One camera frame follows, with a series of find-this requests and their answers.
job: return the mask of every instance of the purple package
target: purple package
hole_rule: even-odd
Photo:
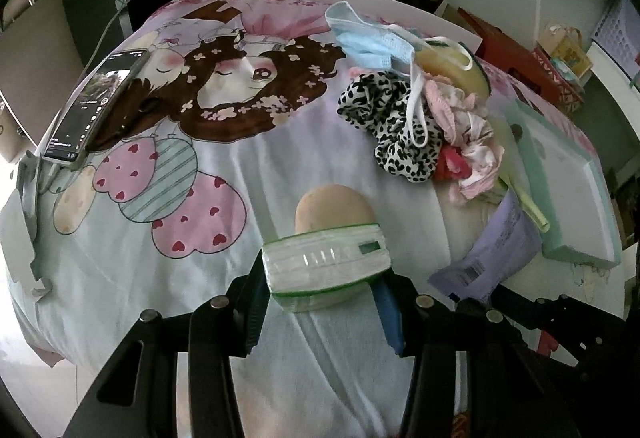
[[[495,287],[529,263],[541,248],[536,225],[509,189],[464,259],[439,270],[429,282],[447,296],[486,303]]]

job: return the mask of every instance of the face mask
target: face mask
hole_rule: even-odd
[[[466,65],[454,58],[440,55],[463,71],[473,67],[474,61],[471,56],[457,42],[446,37],[423,40],[397,24],[385,26],[364,20],[347,1],[329,6],[324,16],[343,51],[356,62],[356,65],[374,70],[392,70],[408,77],[411,92],[407,101],[407,126],[411,142],[418,148],[425,147],[429,140],[422,103],[422,90],[426,79],[422,69],[415,63],[416,50],[434,50],[429,42],[444,43],[465,55],[468,60]],[[415,139],[414,116],[417,116],[426,134],[421,143]]]

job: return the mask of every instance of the mask ear loop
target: mask ear loop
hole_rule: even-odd
[[[420,39],[420,44],[422,46],[434,51],[435,51],[435,48],[428,43],[428,40],[436,40],[436,42],[442,42],[446,44],[449,48],[452,48],[456,50],[458,53],[461,53],[468,60],[468,63],[466,63],[465,66],[460,64],[460,62],[457,61],[455,58],[451,58],[450,56],[445,55],[443,53],[438,53],[438,56],[441,56],[442,58],[448,60],[452,64],[458,66],[460,69],[462,69],[462,71],[469,71],[471,68],[474,67],[473,57],[469,55],[469,53],[460,45],[460,43],[454,42],[451,39],[447,39],[447,37],[431,37],[430,39],[426,39],[426,40]]]
[[[409,129],[409,138],[417,147],[422,148],[429,141],[429,131],[427,130],[427,120],[424,117],[424,105],[422,104],[422,88],[426,83],[424,72],[415,64],[411,65],[411,91],[406,103],[406,125]],[[418,143],[414,132],[414,115],[418,117],[418,123],[424,130],[424,142]]]
[[[449,48],[452,48],[458,53],[461,53],[468,60],[468,62],[466,64],[461,64],[460,61],[450,57],[449,55],[446,55],[445,53],[438,53],[438,56],[441,56],[462,71],[469,71],[474,67],[473,57],[469,55],[469,53],[460,45],[460,43],[455,42],[454,40],[448,39],[447,37],[431,37],[430,39],[420,39],[420,37],[415,36],[411,32],[405,30],[402,26],[398,26],[397,24],[390,24],[389,26],[383,27],[392,31],[398,37],[401,37],[407,42],[410,42],[412,45],[420,46],[421,48],[431,50],[433,52],[437,51],[437,49],[429,44],[429,40],[434,40],[436,42],[440,42],[441,44],[446,44]]]

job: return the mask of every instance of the charging cable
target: charging cable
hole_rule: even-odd
[[[80,75],[80,78],[78,79],[78,81],[76,82],[76,85],[74,86],[74,90],[76,88],[78,88],[78,85],[80,85],[81,82],[85,79],[86,71],[91,66],[92,62],[94,61],[95,55],[97,55],[98,50],[100,49],[100,46],[102,45],[102,42],[104,41],[104,37],[107,36],[107,31],[109,30],[111,25],[114,23],[114,21],[120,16],[120,14],[127,8],[127,6],[129,5],[129,3],[131,1],[132,0],[125,0],[124,4],[122,5],[122,8],[120,8],[118,11],[116,11],[115,15],[109,20],[109,22],[105,26],[104,31],[102,32],[102,35],[100,36],[100,39],[98,40],[98,43],[96,44],[94,53],[92,53],[91,58],[89,58],[89,61],[86,63],[86,66],[84,66],[84,69],[82,70],[82,74]],[[52,131],[50,131],[50,135],[49,136],[51,136],[51,134],[53,134],[55,132],[55,129],[57,127],[58,126],[56,126],[54,129],[52,129]],[[40,185],[40,187],[38,189],[39,193],[43,193],[49,188],[49,185],[51,184],[51,182],[58,175],[58,172],[59,172],[60,168],[61,168],[60,165],[52,164],[51,168],[49,169],[49,172],[47,173],[47,176],[44,179],[44,182]],[[38,183],[37,180],[38,180],[39,170],[40,170],[40,166],[38,166],[38,172],[36,172],[36,183]]]
[[[127,8],[127,6],[129,5],[129,3],[132,0],[125,0],[124,4],[122,5],[122,8],[120,8],[115,15],[111,18],[111,20],[107,23],[104,31],[102,32],[102,35],[100,36],[100,39],[98,40],[98,44],[95,47],[94,53],[91,55],[91,58],[89,59],[89,62],[86,63],[86,66],[84,66],[84,69],[82,70],[82,74],[80,75],[80,80],[78,80],[78,82],[76,83],[75,87],[78,87],[78,85],[84,80],[85,74],[86,74],[86,70],[91,66],[92,62],[94,61],[95,55],[97,55],[98,50],[100,49],[100,46],[102,45],[102,42],[104,41],[104,37],[107,36],[107,31],[109,30],[109,28],[111,27],[111,25],[113,24],[113,22],[120,16],[120,14]]]

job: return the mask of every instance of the white frame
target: white frame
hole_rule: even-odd
[[[450,23],[434,14],[418,10],[408,4],[394,0],[305,0],[322,4],[335,4],[347,1],[358,14],[373,18],[382,18],[388,23],[403,27],[417,28],[431,37],[447,37],[462,42],[466,48],[476,53],[482,39],[456,24]]]

